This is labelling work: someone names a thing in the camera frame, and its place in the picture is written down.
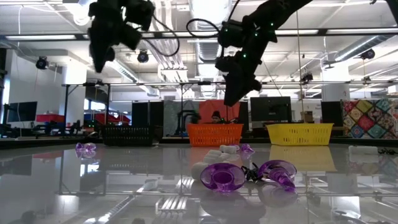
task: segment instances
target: metal pole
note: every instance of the metal pole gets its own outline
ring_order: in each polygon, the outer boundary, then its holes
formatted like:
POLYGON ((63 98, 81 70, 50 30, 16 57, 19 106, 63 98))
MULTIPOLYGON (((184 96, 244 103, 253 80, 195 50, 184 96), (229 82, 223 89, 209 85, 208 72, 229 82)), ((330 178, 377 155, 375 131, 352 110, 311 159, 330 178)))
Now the metal pole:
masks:
POLYGON ((181 134, 181 138, 183 138, 183 134, 182 134, 182 123, 183 123, 183 107, 184 107, 184 103, 183 103, 183 95, 184 95, 184 84, 181 83, 181 123, 180 123, 180 134, 181 134))
POLYGON ((67 112, 68 112, 68 97, 69 97, 69 87, 70 85, 66 85, 66 90, 65 90, 65 106, 63 109, 63 131, 62 135, 66 135, 67 131, 67 112))
POLYGON ((60 182, 58 183, 58 194, 62 195, 62 179, 63 179, 63 157, 65 155, 65 151, 62 151, 61 156, 61 168, 60 168, 60 182))
POLYGON ((109 101, 110 101, 110 98, 111 98, 111 85, 108 84, 108 96, 106 97, 105 125, 108 125, 109 101))

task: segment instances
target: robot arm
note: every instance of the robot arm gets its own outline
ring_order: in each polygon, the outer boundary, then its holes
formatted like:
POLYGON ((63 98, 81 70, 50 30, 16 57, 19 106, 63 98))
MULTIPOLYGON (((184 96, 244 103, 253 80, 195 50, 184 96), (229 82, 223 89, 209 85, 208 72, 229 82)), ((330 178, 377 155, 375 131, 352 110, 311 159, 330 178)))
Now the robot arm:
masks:
POLYGON ((217 58, 216 68, 228 72, 224 76, 226 91, 224 104, 233 106, 252 90, 261 90, 254 72, 260 65, 269 41, 277 42, 277 30, 297 10, 312 0, 268 0, 242 22, 229 20, 223 23, 218 43, 222 47, 242 48, 232 57, 217 58))

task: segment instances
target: security camera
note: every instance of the security camera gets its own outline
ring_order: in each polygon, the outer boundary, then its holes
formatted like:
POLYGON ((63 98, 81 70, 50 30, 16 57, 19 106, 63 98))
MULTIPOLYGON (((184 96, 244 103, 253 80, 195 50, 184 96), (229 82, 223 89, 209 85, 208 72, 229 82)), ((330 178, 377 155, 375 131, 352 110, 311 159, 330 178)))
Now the security camera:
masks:
POLYGON ((47 61, 46 56, 40 56, 36 62, 36 68, 40 70, 46 70, 49 68, 49 61, 47 61))
POLYGON ((138 54, 138 57, 137 57, 137 60, 138 60, 139 63, 148 62, 149 56, 148 56, 147 50, 140 50, 139 54, 138 54))
POLYGON ((374 50, 369 49, 369 50, 363 52, 359 57, 360 57, 360 59, 365 60, 365 59, 373 59, 374 56, 376 56, 376 53, 374 52, 374 50))

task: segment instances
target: black wire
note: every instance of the black wire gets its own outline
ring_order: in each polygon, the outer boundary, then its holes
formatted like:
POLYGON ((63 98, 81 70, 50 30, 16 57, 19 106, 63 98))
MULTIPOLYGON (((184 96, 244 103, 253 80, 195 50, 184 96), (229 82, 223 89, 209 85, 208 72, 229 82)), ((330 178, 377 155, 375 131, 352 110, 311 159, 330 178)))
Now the black wire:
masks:
POLYGON ((154 48, 154 50, 156 52, 158 52, 159 54, 163 55, 164 57, 173 57, 174 55, 176 55, 178 53, 178 51, 180 50, 180 39, 178 38, 177 34, 171 29, 169 28, 166 24, 164 24, 162 21, 158 20, 155 16, 153 16, 154 20, 156 22, 158 22, 159 24, 161 24, 162 26, 164 26, 166 29, 168 29, 176 38, 177 40, 177 49, 175 49, 175 51, 172 54, 166 54, 161 52, 153 43, 151 43, 149 40, 145 40, 150 46, 152 46, 154 48))
POLYGON ((189 21, 187 22, 185 28, 187 28, 188 33, 189 33, 192 37, 195 37, 195 38, 214 38, 214 37, 217 37, 218 34, 220 34, 220 29, 216 26, 216 24, 214 24, 214 23, 212 23, 212 22, 210 22, 210 21, 208 21, 208 20, 206 20, 206 19, 199 19, 199 18, 191 19, 191 20, 189 20, 189 21), (199 21, 199 22, 206 22, 207 24, 211 25, 214 29, 217 30, 217 34, 213 34, 213 35, 195 35, 195 34, 189 29, 189 25, 190 25, 192 22, 196 22, 196 21, 199 21))
POLYGON ((237 0, 237 1, 236 1, 234 7, 232 8, 231 13, 229 14, 228 20, 230 20, 230 19, 232 18, 232 14, 234 13, 234 11, 235 11, 235 9, 236 9, 236 6, 238 6, 238 4, 239 4, 240 1, 241 1, 241 0, 237 0))
MULTIPOLYGON (((227 20, 227 21, 229 21, 229 20, 232 18, 232 15, 233 15, 233 13, 234 13, 234 11, 235 11, 235 9, 236 9, 236 6, 238 6, 238 4, 239 4, 240 1, 241 1, 241 0, 237 0, 237 1, 236 1, 234 7, 233 7, 232 10, 231 10, 231 13, 230 13, 229 16, 228 16, 228 20, 227 20)), ((220 29, 219 29, 214 23, 212 23, 212 22, 210 22, 210 21, 208 21, 208 20, 206 20, 206 19, 199 19, 199 18, 194 18, 194 19, 189 20, 189 21, 187 22, 185 28, 187 29, 188 33, 189 33, 192 37, 195 37, 195 38, 214 38, 214 37, 217 37, 217 36, 221 33, 220 29), (207 24, 211 25, 215 30, 217 30, 217 34, 214 34, 214 35, 205 35, 205 36, 193 34, 193 32, 189 29, 189 25, 190 25, 192 22, 195 22, 195 21, 206 22, 207 24)), ((224 47, 221 48, 221 57, 224 57, 224 47)))

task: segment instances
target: ceiling light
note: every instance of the ceiling light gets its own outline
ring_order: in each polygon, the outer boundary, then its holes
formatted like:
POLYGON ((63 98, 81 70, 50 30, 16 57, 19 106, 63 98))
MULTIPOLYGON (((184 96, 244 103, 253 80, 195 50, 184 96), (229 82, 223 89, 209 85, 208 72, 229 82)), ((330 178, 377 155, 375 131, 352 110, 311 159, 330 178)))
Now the ceiling light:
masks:
POLYGON ((327 34, 367 34, 398 32, 398 28, 367 28, 367 29, 329 29, 327 34))
MULTIPOLYGON (((210 35, 216 35, 218 33, 216 30, 213 30, 213 31, 192 31, 192 34, 199 37, 207 37, 210 35)), ((162 35, 165 37, 174 37, 174 34, 172 32, 164 32, 162 33, 162 35)), ((177 37, 192 36, 189 32, 175 32, 175 35, 177 37)))
MULTIPOLYGON (((298 30, 298 34, 317 34, 318 30, 298 30)), ((297 35, 297 30, 275 30, 276 35, 297 35)))
MULTIPOLYGON (((50 4, 62 4, 62 1, 49 1, 50 4)), ((43 1, 0 1, 0 6, 41 6, 43 1)))
POLYGON ((195 44, 195 43, 217 43, 217 39, 195 39, 195 40, 187 40, 187 43, 189 44, 195 44))
POLYGON ((30 40, 75 40, 74 35, 7 35, 7 40, 30 41, 30 40))
POLYGON ((142 38, 153 38, 155 35, 153 33, 141 33, 142 38))

